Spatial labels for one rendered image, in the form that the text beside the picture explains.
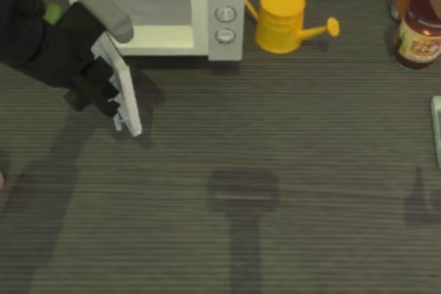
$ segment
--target watering can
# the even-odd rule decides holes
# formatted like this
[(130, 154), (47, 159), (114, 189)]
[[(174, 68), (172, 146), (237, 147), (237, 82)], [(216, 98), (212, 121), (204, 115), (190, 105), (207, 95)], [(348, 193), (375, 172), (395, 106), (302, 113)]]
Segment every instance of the watering can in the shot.
[(305, 0), (260, 0), (259, 13), (248, 0), (245, 6), (257, 21), (257, 44), (274, 54), (293, 52), (303, 41), (325, 32), (332, 37), (340, 34), (340, 24), (334, 17), (328, 18), (326, 26), (304, 30)]

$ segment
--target brown sauce jar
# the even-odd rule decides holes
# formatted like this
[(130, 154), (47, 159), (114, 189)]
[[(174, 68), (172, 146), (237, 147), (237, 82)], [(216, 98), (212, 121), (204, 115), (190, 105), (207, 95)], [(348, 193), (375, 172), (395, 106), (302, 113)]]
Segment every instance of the brown sauce jar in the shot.
[(441, 54), (441, 0), (411, 0), (394, 39), (397, 62), (423, 69)]

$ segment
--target tabletop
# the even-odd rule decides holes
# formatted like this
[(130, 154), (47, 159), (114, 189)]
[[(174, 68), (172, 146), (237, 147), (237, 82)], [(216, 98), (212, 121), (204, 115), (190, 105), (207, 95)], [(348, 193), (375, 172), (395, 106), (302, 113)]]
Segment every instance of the tabletop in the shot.
[(137, 139), (1, 67), (0, 293), (438, 293), (440, 65), (395, 63), (387, 2), (307, 0), (341, 35), (286, 56), (247, 19), (238, 65), (127, 59)]

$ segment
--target toy microwave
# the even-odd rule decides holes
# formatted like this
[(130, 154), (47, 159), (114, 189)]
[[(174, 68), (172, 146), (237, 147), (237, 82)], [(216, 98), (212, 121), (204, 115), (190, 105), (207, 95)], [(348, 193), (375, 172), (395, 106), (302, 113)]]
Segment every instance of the toy microwave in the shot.
[(113, 40), (122, 56), (243, 55), (244, 0), (113, 0), (134, 24), (134, 38)]

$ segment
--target microwave dial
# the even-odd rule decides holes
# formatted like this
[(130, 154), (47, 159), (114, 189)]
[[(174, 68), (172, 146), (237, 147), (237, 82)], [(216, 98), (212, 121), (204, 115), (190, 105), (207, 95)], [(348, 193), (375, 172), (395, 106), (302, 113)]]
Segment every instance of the microwave dial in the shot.
[(236, 33), (231, 29), (222, 29), (216, 33), (216, 40), (224, 45), (231, 44), (236, 40)]
[(216, 11), (216, 18), (222, 23), (230, 23), (237, 17), (237, 12), (233, 7), (219, 8)]

